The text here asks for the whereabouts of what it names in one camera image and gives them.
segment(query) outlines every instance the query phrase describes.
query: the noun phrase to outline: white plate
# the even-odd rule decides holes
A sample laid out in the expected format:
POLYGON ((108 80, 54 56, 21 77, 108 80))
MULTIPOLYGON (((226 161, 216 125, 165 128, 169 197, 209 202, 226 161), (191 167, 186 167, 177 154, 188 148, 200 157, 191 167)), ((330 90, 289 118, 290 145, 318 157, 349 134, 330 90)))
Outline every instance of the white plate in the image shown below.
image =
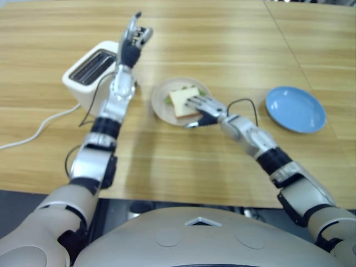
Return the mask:
POLYGON ((163 121, 176 126, 184 126, 187 123, 199 120, 201 115, 190 116, 187 118, 176 118, 173 105, 165 103, 165 98, 171 91, 180 90, 183 86, 189 85, 195 85, 200 91, 211 96, 209 89, 203 83, 195 79, 189 77, 169 78, 156 86, 152 93, 151 103, 155 114, 163 121))

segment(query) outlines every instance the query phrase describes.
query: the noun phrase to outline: plate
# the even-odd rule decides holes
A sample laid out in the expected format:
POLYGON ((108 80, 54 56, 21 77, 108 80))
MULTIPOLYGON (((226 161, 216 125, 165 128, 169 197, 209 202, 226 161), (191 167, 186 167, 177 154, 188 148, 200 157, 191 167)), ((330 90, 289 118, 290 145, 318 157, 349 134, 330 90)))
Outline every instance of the plate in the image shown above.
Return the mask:
POLYGON ((173 77, 164 80, 161 84, 156 86, 152 92, 151 103, 155 114, 163 121, 176 125, 184 126, 201 119, 201 115, 190 116, 186 118, 176 118, 174 115, 173 105, 166 104, 165 98, 171 91, 180 90, 183 86, 195 85, 200 91, 211 95, 209 89, 201 82, 189 77, 173 77))
POLYGON ((265 103, 269 115, 278 124, 295 132, 319 131, 327 120, 322 104, 310 93, 296 87, 274 88, 265 103))

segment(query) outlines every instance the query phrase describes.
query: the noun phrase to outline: bread slice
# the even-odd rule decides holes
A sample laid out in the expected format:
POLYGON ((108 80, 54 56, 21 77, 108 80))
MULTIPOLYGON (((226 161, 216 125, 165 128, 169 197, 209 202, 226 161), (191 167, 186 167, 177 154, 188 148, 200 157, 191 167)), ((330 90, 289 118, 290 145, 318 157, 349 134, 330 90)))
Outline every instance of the bread slice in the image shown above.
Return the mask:
POLYGON ((176 118, 183 118, 199 114, 196 109, 187 107, 185 105, 188 98, 198 95, 199 90, 196 87, 173 91, 169 93, 169 96, 174 106, 174 114, 176 118))

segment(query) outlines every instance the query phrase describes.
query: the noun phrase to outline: power cord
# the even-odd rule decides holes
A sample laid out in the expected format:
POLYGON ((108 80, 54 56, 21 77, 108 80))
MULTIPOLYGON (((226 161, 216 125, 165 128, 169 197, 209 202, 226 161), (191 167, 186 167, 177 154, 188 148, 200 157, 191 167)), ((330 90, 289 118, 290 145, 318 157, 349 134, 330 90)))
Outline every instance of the power cord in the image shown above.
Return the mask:
POLYGON ((226 110, 227 116, 229 116, 230 107, 231 107, 233 104, 238 103, 238 102, 241 102, 241 101, 249 101, 249 102, 252 104, 252 107, 253 107, 253 109, 254 109, 254 114, 255 114, 256 126, 258 126, 257 111, 256 111, 255 103, 254 103, 251 99, 249 99, 249 98, 241 98, 241 99, 238 99, 238 100, 235 100, 235 101, 231 102, 231 103, 228 105, 228 108, 227 108, 227 110, 226 110))
POLYGON ((58 117, 67 115, 67 114, 69 114, 69 113, 72 113, 73 111, 77 110, 79 107, 80 107, 80 104, 77 104, 77 105, 75 105, 74 107, 72 107, 70 110, 66 110, 66 111, 63 111, 63 112, 54 114, 54 115, 52 115, 51 117, 46 118, 46 119, 41 123, 41 125, 39 126, 37 132, 36 132, 33 136, 31 136, 31 137, 29 137, 29 138, 27 138, 27 139, 25 139, 25 140, 22 140, 22 141, 18 141, 18 142, 14 142, 14 143, 10 143, 10 144, 6 144, 6 145, 3 145, 3 146, 0 146, 0 150, 7 149, 7 148, 13 147, 13 146, 23 145, 23 144, 25 144, 25 143, 31 142, 32 140, 36 139, 36 138, 41 134, 41 132, 43 131, 44 126, 45 126, 49 121, 53 120, 54 118, 58 118, 58 117))
POLYGON ((71 156, 71 154, 74 151, 76 151, 77 149, 79 149, 80 147, 81 147, 81 145, 77 145, 77 146, 73 147, 72 149, 70 149, 70 151, 68 152, 68 154, 66 156, 66 159, 65 159, 65 171, 66 171, 66 175, 67 175, 68 178, 70 177, 70 174, 69 174, 69 171, 68 171, 68 159, 71 156))
MULTIPOLYGON (((101 82, 102 82, 107 76, 109 76, 109 75, 111 75, 111 74, 113 74, 113 73, 114 73, 114 71, 105 74, 105 75, 100 79, 100 81, 98 82, 98 85, 97 85, 96 88, 95 88, 95 92, 94 92, 94 95, 93 95, 93 99, 92 99, 92 101, 91 101, 91 103, 90 103, 89 109, 88 109, 87 113, 85 114, 85 116, 84 116, 83 120, 81 121, 81 123, 79 123, 78 127, 82 127, 83 125, 88 124, 88 123, 94 123, 94 121, 86 121, 86 120, 87 120, 87 118, 88 118, 88 116, 89 116, 89 114, 90 114, 91 108, 93 108, 93 104, 94 104, 94 101, 95 101, 95 98, 96 98, 96 94, 98 93, 98 90, 99 90, 99 87, 100 87, 101 82)), ((77 149, 79 149, 80 147, 81 147, 81 145, 77 145, 77 146, 73 147, 72 149, 69 150, 69 152, 68 152, 68 154, 67 154, 67 156, 66 156, 66 159, 65 159, 65 171, 66 171, 66 175, 67 175, 68 178, 70 178, 70 173, 69 173, 69 171, 68 171, 68 160, 69 160, 71 154, 72 154, 74 151, 76 151, 77 149)))
POLYGON ((88 118, 88 116, 89 116, 89 114, 90 114, 90 111, 91 111, 91 108, 93 107, 94 100, 95 100, 95 97, 96 97, 96 93, 98 92, 98 89, 99 89, 99 87, 100 87, 100 84, 101 84, 101 82, 102 82, 107 76, 109 76, 109 75, 111 75, 111 74, 113 74, 113 73, 114 73, 114 71, 105 74, 105 75, 100 79, 100 81, 98 82, 98 85, 97 85, 96 88, 95 88, 95 92, 94 92, 94 95, 93 95, 93 99, 92 99, 92 101, 91 101, 91 103, 90 103, 89 109, 88 109, 87 113, 85 114, 85 116, 84 116, 82 122, 79 124, 78 127, 81 127, 81 126, 83 126, 84 124, 90 123, 90 122, 87 122, 87 121, 85 121, 85 120, 88 118))

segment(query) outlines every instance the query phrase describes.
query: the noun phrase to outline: black joint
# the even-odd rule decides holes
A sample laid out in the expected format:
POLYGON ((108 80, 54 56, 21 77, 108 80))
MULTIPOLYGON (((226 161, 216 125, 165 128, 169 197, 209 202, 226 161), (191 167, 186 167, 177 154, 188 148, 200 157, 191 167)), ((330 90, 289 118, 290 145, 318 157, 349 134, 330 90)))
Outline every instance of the black joint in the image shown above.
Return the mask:
POLYGON ((285 212, 295 224, 300 227, 306 227, 306 221, 304 218, 293 209, 293 207, 286 201, 282 194, 278 194, 278 200, 282 204, 285 212))
POLYGON ((117 157, 112 155, 107 164, 106 171, 104 174, 104 179, 101 184, 101 188, 106 189, 112 185, 116 172, 116 164, 117 164, 117 157))
POLYGON ((307 210, 306 213, 304 214, 303 218, 304 220, 306 221, 306 223, 309 222, 310 220, 310 217, 316 213, 317 211, 319 210, 322 210, 322 209, 325 209, 326 207, 331 207, 330 205, 328 204, 320 204, 318 206, 315 206, 315 207, 312 207, 311 209, 307 210))
POLYGON ((85 187, 94 196, 99 189, 100 183, 91 178, 75 178, 70 181, 70 185, 80 185, 85 187))
POLYGON ((264 152, 257 158, 257 162, 268 175, 271 175, 279 168, 292 162, 292 160, 282 149, 276 147, 275 149, 264 152))
POLYGON ((334 225, 334 224, 338 224, 338 221, 334 221, 326 226, 324 226, 322 228, 322 230, 319 232, 319 235, 317 237, 317 241, 315 242, 316 246, 322 248, 323 250, 330 252, 333 250, 333 248, 340 243, 341 241, 343 241, 342 239, 339 238, 332 238, 330 240, 326 240, 325 238, 323 238, 323 232, 329 228, 330 226, 334 225))
POLYGON ((133 46, 129 40, 125 40, 121 49, 121 63, 133 68, 141 56, 141 50, 133 46))
POLYGON ((57 239, 68 252, 71 264, 74 264, 79 253, 88 245, 88 231, 84 224, 77 231, 67 230, 57 239))
POLYGON ((95 122, 91 127, 91 132, 109 135, 114 139, 117 139, 120 127, 121 125, 117 121, 110 118, 99 117, 95 119, 95 122))

